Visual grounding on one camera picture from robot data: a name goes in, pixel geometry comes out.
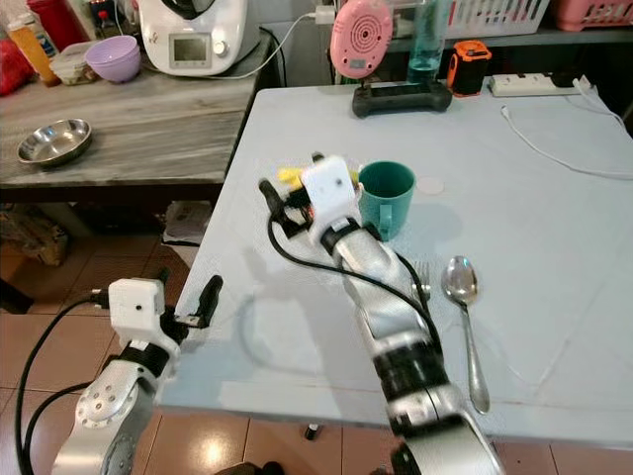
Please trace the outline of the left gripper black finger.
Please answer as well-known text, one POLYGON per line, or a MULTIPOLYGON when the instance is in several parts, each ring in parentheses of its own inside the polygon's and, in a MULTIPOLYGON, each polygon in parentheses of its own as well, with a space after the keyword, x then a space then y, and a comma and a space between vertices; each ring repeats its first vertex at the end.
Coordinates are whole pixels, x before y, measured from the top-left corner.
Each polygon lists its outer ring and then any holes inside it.
POLYGON ((214 312, 219 303, 219 294, 225 285, 221 275, 210 277, 199 295, 198 308, 196 308, 196 329, 208 329, 213 319, 214 312))

